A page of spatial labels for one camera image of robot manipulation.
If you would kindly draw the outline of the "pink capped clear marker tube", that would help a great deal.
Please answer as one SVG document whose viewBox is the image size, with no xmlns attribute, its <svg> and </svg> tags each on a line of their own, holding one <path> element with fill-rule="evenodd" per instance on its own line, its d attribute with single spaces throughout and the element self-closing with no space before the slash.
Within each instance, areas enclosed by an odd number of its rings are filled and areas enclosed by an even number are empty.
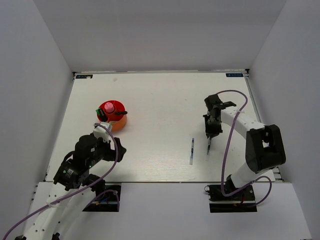
<svg viewBox="0 0 320 240">
<path fill-rule="evenodd" d="M 104 104 L 103 109 L 107 114 L 111 114 L 115 111 L 115 107 L 114 107 L 113 103 L 109 102 L 109 101 Z"/>
</svg>

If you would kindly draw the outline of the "green gel pen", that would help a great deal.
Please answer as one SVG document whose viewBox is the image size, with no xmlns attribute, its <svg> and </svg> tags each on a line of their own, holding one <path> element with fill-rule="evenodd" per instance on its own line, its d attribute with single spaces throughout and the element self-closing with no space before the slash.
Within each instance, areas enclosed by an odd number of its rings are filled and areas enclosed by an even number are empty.
<svg viewBox="0 0 320 240">
<path fill-rule="evenodd" d="M 206 162 L 209 161 L 210 158 L 210 150 L 211 150 L 211 144 L 212 144 L 212 137 L 208 138 L 208 145 L 207 145 L 207 151 L 206 151 Z"/>
</svg>

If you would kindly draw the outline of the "blue gel pen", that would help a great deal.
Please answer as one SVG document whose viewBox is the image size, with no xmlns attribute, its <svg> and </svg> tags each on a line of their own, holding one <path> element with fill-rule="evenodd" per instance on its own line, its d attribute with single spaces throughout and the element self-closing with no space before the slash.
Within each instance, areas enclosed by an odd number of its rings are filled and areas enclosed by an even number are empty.
<svg viewBox="0 0 320 240">
<path fill-rule="evenodd" d="M 195 144 L 195 139 L 192 138 L 191 140 L 191 149 L 190 149 L 190 157 L 189 157 L 189 164 L 193 165 L 194 161 L 194 144 Z"/>
</svg>

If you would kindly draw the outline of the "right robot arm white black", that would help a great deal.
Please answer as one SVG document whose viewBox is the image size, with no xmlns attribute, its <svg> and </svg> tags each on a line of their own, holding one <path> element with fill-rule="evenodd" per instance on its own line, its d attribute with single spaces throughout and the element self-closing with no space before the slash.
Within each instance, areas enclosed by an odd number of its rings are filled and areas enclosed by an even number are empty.
<svg viewBox="0 0 320 240">
<path fill-rule="evenodd" d="M 222 125 L 230 126 L 230 132 L 222 160 L 221 194 L 233 200 L 243 195 L 244 189 L 265 177 L 265 172 L 286 162 L 286 154 L 280 128 L 253 120 L 242 108 L 231 101 L 223 102 L 218 94 L 204 100 L 207 113 L 204 117 L 208 139 L 223 132 Z M 225 176 L 225 168 L 233 133 L 245 140 L 245 163 L 234 173 Z"/>
</svg>

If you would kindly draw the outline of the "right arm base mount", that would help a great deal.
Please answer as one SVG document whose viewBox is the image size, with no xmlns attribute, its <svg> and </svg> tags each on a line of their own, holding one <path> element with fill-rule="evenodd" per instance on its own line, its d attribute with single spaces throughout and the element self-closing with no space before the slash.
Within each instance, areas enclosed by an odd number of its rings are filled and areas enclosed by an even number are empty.
<svg viewBox="0 0 320 240">
<path fill-rule="evenodd" d="M 225 197 L 218 184 L 207 185 L 204 191 L 208 194 L 210 213 L 255 213 L 257 212 L 256 197 L 250 185 L 242 191 Z"/>
</svg>

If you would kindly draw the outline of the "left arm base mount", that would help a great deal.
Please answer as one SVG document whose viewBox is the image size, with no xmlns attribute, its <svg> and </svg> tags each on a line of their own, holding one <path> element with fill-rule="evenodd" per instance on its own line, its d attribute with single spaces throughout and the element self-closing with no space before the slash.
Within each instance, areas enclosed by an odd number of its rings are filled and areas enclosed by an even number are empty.
<svg viewBox="0 0 320 240">
<path fill-rule="evenodd" d="M 121 184 L 106 184 L 106 192 L 88 204 L 83 212 L 117 213 L 120 210 Z"/>
</svg>

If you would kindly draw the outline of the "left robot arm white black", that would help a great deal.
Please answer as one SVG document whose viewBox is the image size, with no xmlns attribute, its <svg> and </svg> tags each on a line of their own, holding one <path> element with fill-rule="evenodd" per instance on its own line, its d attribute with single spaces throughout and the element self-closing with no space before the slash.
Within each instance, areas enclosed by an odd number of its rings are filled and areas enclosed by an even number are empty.
<svg viewBox="0 0 320 240">
<path fill-rule="evenodd" d="M 118 163 L 126 153 L 118 137 L 83 135 L 63 159 L 53 178 L 47 204 L 38 211 L 31 227 L 18 240 L 61 240 L 90 198 L 105 196 L 105 180 L 91 174 L 99 161 Z"/>
</svg>

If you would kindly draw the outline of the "green capped black highlighter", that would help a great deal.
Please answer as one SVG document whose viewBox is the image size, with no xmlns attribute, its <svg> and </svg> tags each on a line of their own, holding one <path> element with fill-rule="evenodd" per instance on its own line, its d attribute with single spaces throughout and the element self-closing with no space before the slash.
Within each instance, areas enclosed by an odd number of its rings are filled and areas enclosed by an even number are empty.
<svg viewBox="0 0 320 240">
<path fill-rule="evenodd" d="M 99 119 L 99 121 L 101 122 L 107 122 L 108 121 L 108 117 L 105 114 L 104 110 L 102 108 L 98 108 L 95 110 L 96 114 L 97 114 L 97 118 Z"/>
</svg>

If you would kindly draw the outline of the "black handled scissors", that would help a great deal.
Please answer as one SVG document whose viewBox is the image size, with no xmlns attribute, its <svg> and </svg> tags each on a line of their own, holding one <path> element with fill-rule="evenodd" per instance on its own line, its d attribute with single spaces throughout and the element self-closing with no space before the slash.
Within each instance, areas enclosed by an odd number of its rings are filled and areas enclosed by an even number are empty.
<svg viewBox="0 0 320 240">
<path fill-rule="evenodd" d="M 116 115 L 116 116 L 127 115 L 127 114 L 128 114 L 127 111 L 117 111 L 117 112 L 115 112 L 115 115 Z"/>
</svg>

